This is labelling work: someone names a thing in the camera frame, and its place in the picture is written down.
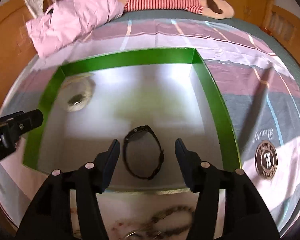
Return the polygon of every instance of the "black clamp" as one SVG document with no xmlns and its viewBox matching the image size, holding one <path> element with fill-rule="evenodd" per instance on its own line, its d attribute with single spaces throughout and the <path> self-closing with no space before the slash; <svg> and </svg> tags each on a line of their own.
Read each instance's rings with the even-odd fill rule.
<svg viewBox="0 0 300 240">
<path fill-rule="evenodd" d="M 0 160 L 15 152 L 19 137 L 42 125 L 43 115 L 36 109 L 0 117 Z"/>
<path fill-rule="evenodd" d="M 219 190 L 226 189 L 223 235 L 220 240 L 279 240 L 273 218 L 259 192 L 242 169 L 221 171 L 188 151 L 181 139 L 175 153 L 186 185 L 199 192 L 194 221 L 186 240 L 213 240 Z"/>
<path fill-rule="evenodd" d="M 70 190 L 76 190 L 83 239 L 109 240 L 96 193 L 109 186 L 120 154 L 118 140 L 76 171 L 54 170 L 34 196 L 16 234 L 17 240 L 74 240 L 70 215 Z"/>
</svg>

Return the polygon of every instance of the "pink pillow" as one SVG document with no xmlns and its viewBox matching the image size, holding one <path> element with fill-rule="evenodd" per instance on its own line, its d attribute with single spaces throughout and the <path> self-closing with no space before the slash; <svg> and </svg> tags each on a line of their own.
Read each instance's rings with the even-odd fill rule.
<svg viewBox="0 0 300 240">
<path fill-rule="evenodd" d="M 39 57 L 47 57 L 123 13 L 118 0 L 61 0 L 46 14 L 26 23 Z"/>
</svg>

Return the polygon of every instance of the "circular emblem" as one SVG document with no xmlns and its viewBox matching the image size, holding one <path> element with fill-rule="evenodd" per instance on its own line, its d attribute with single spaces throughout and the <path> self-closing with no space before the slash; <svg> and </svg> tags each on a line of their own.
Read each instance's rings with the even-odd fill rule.
<svg viewBox="0 0 300 240">
<path fill-rule="evenodd" d="M 262 141 L 256 151 L 256 170 L 265 179 L 272 179 L 278 167 L 277 152 L 269 141 Z"/>
</svg>

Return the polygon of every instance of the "grey fabric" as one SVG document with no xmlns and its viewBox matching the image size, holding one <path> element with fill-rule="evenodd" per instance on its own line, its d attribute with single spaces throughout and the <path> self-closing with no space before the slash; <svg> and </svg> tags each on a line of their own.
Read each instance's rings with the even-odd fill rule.
<svg viewBox="0 0 300 240">
<path fill-rule="evenodd" d="M 273 117 L 266 104 L 266 94 L 263 93 L 254 97 L 232 94 L 223 94 L 222 96 L 238 138 L 242 163 L 254 158 L 257 146 L 263 140 L 271 140 L 275 147 L 280 146 Z M 281 112 L 281 114 L 277 114 L 277 119 L 283 142 L 287 143 L 300 136 L 300 120 L 290 95 L 270 92 L 268 97 L 275 111 Z M 294 100 L 300 112 L 300 98 Z M 268 136 L 255 138 L 258 131 L 271 128 L 273 129 L 272 138 Z"/>
</svg>

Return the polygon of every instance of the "striped shirt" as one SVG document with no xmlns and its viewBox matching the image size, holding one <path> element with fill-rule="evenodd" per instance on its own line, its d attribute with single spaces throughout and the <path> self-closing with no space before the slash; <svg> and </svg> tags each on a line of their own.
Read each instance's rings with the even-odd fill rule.
<svg viewBox="0 0 300 240">
<path fill-rule="evenodd" d="M 199 0 L 127 0 L 124 11 L 177 9 L 202 14 Z"/>
</svg>

